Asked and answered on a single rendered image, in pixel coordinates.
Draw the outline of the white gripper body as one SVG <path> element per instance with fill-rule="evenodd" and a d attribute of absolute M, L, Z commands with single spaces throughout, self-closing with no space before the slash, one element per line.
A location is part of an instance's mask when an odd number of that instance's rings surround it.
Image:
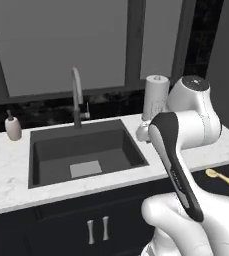
<path fill-rule="evenodd" d="M 149 122 L 142 122 L 137 131 L 136 131 L 136 137 L 137 140 L 140 142 L 149 142 L 150 138 L 149 138 L 149 134 L 148 134 L 148 129 L 149 129 Z"/>

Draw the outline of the black open drawer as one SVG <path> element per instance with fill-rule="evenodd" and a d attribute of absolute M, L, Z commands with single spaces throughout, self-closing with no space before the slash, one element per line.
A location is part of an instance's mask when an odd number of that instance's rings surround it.
<path fill-rule="evenodd" d="M 229 177 L 229 164 L 214 166 L 213 169 L 226 177 Z M 206 175 L 205 168 L 190 168 L 195 182 L 207 192 L 229 196 L 229 185 L 220 178 L 211 178 Z"/>

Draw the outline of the tan pizza cutter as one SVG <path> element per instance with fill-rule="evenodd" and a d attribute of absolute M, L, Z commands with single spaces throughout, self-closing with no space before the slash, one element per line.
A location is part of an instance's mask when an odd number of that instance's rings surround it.
<path fill-rule="evenodd" d="M 213 169 L 206 169 L 205 170 L 205 174 L 208 176 L 208 177 L 211 177 L 211 178 L 220 178 L 222 179 L 223 181 L 225 181 L 228 185 L 229 185 L 229 177 L 213 170 Z"/>

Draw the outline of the white paper towel roll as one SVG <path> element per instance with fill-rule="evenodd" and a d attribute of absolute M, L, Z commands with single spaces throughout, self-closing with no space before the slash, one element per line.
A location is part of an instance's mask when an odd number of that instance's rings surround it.
<path fill-rule="evenodd" d="M 142 120 L 152 120 L 160 113 L 166 103 L 170 81 L 162 75 L 150 75 L 146 78 Z"/>

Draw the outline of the dark grey sink basin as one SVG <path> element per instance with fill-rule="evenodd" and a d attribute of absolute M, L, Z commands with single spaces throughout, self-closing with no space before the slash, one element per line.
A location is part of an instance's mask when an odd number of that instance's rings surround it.
<path fill-rule="evenodd" d="M 121 120 L 33 131 L 30 189 L 144 167 L 148 164 Z"/>

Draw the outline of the grey sink tap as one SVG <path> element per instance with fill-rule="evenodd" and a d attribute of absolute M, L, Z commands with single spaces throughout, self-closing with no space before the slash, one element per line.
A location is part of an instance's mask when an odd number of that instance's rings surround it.
<path fill-rule="evenodd" d="M 82 94 L 82 86 L 81 79 L 76 67 L 71 69 L 72 72 L 72 87 L 73 87 L 73 118 L 74 118 L 74 128 L 80 129 L 82 127 L 81 120 L 89 119 L 89 104 L 86 104 L 86 112 L 82 113 L 80 111 L 80 105 L 83 103 L 83 94 Z"/>

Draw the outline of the black cupboard door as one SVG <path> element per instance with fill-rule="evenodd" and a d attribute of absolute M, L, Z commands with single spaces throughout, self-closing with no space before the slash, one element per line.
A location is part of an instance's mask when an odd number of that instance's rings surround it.
<path fill-rule="evenodd" d="M 45 246 L 43 252 L 49 256 L 97 256 L 97 243 L 88 243 L 88 220 L 94 220 L 95 241 L 94 211 L 53 203 L 39 206 L 37 217 Z"/>
<path fill-rule="evenodd" d="M 142 199 L 107 205 L 100 210 L 99 255 L 139 256 L 153 235 L 141 213 Z M 103 241 L 104 216 L 109 216 L 109 240 Z"/>

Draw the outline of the grey framed window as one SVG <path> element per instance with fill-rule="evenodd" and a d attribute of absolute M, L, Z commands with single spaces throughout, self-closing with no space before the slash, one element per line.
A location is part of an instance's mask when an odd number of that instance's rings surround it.
<path fill-rule="evenodd" d="M 181 77 L 196 0 L 0 0 L 0 105 Z"/>

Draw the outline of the beige soap dispenser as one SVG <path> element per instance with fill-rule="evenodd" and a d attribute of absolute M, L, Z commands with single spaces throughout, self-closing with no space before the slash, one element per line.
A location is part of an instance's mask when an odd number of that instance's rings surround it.
<path fill-rule="evenodd" d="M 14 117 L 10 110 L 7 111 L 7 119 L 5 120 L 5 130 L 7 136 L 12 141 L 17 141 L 22 137 L 22 129 L 19 120 Z"/>

